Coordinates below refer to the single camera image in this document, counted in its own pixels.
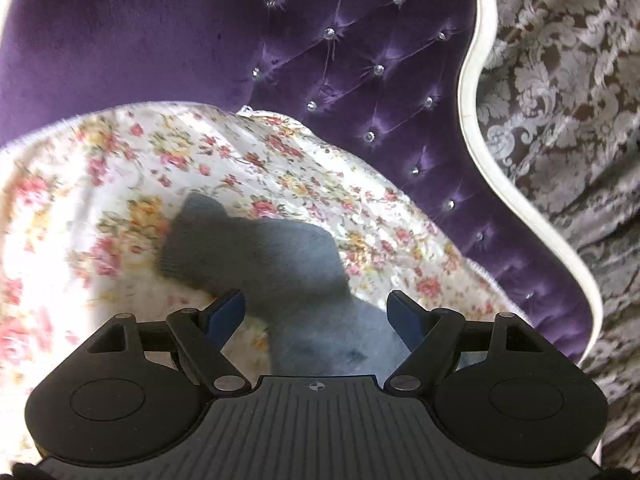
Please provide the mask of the grey knitted garment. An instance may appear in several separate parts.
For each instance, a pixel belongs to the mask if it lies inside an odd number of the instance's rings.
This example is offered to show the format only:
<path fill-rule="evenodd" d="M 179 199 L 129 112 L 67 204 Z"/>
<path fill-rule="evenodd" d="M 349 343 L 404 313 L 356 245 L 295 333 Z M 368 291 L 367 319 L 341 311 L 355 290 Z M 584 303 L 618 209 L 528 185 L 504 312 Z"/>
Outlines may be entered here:
<path fill-rule="evenodd" d="M 276 375 L 385 379 L 409 354 L 385 313 L 350 292 L 334 238 L 312 224 L 233 218 L 192 193 L 160 272 L 213 296 L 242 292 L 247 314 L 267 325 Z"/>

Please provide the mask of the floral bed sheet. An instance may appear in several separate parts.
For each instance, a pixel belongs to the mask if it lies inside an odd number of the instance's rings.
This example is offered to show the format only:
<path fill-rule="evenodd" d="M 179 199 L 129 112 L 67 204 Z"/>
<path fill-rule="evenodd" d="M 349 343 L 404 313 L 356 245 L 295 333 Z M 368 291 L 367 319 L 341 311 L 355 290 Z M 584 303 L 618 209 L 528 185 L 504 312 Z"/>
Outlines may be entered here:
<path fill-rule="evenodd" d="M 29 393 L 119 312 L 230 289 L 247 377 L 384 378 L 401 290 L 489 321 L 512 301 L 395 185 L 292 118 L 184 103 L 76 116 L 1 145 L 1 463 L 38 456 Z"/>

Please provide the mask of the purple tufted sofa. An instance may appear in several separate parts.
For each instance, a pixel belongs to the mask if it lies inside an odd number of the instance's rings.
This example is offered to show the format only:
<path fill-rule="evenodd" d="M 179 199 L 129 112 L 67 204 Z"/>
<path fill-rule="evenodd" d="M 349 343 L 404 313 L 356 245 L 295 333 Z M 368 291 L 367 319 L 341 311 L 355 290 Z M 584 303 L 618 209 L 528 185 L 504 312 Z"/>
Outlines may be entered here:
<path fill-rule="evenodd" d="M 1 0 L 1 40 L 13 0 Z M 243 107 L 299 120 L 358 156 L 485 268 L 575 362 L 603 308 L 576 252 L 502 174 L 475 109 L 496 0 L 262 0 Z"/>

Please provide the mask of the purple velvet cushion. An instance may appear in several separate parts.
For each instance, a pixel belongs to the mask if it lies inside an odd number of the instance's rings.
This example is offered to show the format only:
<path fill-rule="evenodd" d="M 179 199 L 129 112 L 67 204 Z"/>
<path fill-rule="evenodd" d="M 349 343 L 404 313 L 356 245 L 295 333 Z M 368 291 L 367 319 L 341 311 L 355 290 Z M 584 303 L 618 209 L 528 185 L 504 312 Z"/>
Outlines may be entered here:
<path fill-rule="evenodd" d="M 262 0 L 13 0 L 1 40 L 1 139 L 141 102 L 238 110 Z"/>

